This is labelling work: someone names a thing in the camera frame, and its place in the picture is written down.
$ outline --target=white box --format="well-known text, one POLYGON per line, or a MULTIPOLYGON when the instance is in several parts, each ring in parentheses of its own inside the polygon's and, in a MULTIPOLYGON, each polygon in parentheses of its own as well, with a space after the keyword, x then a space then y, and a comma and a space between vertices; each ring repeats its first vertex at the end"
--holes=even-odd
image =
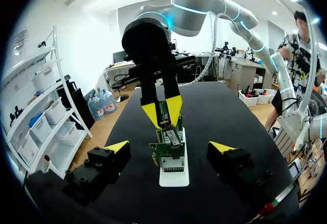
POLYGON ((32 80, 35 91, 44 92, 56 83, 53 66, 46 66, 36 73, 32 80))
MULTIPOLYGON (((255 88, 254 90, 256 90, 258 93, 262 93, 264 91, 264 89, 261 89, 261 88, 255 88)), ((258 105, 268 104, 268 101, 269 101, 270 98, 271 98, 271 95, 259 95, 259 99, 258 99, 257 104, 258 105)))
POLYGON ((39 148, 33 141, 30 132, 27 131, 25 135, 22 135, 20 138, 20 147, 18 153, 22 156, 25 162, 31 166, 35 160, 35 157, 39 151, 39 148))
POLYGON ((245 95, 243 95, 240 90, 239 90, 239 98, 244 102, 244 104, 246 104, 247 107, 256 106, 256 103, 258 102, 259 99, 259 97, 246 98, 245 95))
POLYGON ((65 122, 56 133, 56 137, 64 145, 75 146, 79 137, 75 122, 65 122))
POLYGON ((39 142, 43 143, 46 140, 46 138, 51 132, 51 127, 48 121, 46 120, 44 113, 30 128, 30 132, 39 140, 39 142))
POLYGON ((258 80, 258 82, 262 82, 263 81, 263 76, 260 76, 259 74, 255 74, 255 78, 258 80))
POLYGON ((276 93, 277 93, 277 90, 274 90, 274 89, 267 89, 269 92, 270 92, 270 94, 271 94, 271 97, 270 97, 270 99, 269 99, 269 103, 271 103, 271 101, 272 101, 272 99, 275 97, 275 95, 276 95, 276 93))
POLYGON ((61 102, 61 97, 54 99, 52 105, 44 112, 49 124, 58 124, 66 114, 66 108, 61 102))

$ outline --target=green circuit board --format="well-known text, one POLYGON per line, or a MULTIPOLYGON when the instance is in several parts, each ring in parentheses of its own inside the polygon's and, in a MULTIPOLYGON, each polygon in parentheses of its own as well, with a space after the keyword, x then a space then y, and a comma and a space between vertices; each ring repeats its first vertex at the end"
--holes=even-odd
MULTIPOLYGON (((160 102, 163 121, 168 120, 168 107, 166 102, 160 102)), ((157 129, 157 143, 149 143, 152 149, 152 158, 157 166, 164 172, 184 171, 185 143, 183 142, 183 117, 179 116, 177 126, 166 129, 157 129)))

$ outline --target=monitor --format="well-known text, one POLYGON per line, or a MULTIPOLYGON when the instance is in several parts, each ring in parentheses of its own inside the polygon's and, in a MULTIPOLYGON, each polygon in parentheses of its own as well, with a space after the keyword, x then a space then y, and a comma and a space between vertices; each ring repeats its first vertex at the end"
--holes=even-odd
POLYGON ((125 61, 124 57, 126 55, 127 54, 125 53, 125 51, 114 53, 113 54, 113 63, 125 61))

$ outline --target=black table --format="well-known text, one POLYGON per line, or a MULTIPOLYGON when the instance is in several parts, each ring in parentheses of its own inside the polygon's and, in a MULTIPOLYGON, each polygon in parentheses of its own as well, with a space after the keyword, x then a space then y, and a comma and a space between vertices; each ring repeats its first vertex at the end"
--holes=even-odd
MULTIPOLYGON (((164 99, 163 87, 157 88, 164 99)), ((131 159, 114 185, 89 207, 126 223, 244 223, 250 206, 221 183, 206 159, 209 141, 244 147, 255 163, 274 172, 271 192, 278 195, 293 183, 285 159, 253 113, 225 85, 195 83, 180 88, 189 159, 188 187, 163 188, 149 142, 156 142, 155 127, 135 91, 117 120, 106 146, 129 140, 131 159)), ((290 194, 280 205, 287 214, 298 208, 290 194)))

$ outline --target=white cable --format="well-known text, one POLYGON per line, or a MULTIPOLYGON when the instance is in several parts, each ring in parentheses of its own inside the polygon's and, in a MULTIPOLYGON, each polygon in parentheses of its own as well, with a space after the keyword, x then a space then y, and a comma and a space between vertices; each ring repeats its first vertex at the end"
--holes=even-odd
POLYGON ((209 65, 211 64, 213 58, 214 58, 214 53, 215 53, 215 49, 216 49, 216 41, 217 41, 217 22, 218 22, 218 19, 220 18, 220 16, 226 16, 229 18, 229 20, 233 23, 233 25, 236 27, 237 31, 240 32, 238 26, 235 24, 235 22, 231 19, 231 17, 229 17, 228 15, 224 14, 224 13, 218 13, 215 17, 215 22, 214 22, 214 43, 213 43, 213 48, 210 52, 210 55, 209 55, 209 59, 208 59, 208 62, 206 63, 203 71, 201 72, 201 74, 196 78, 194 79, 192 82, 189 82, 189 83, 185 83, 185 84, 179 84, 178 87, 187 87, 187 86, 190 86, 192 85, 193 83, 196 83, 198 82, 203 76, 204 74, 207 73, 208 69, 209 69, 209 65))

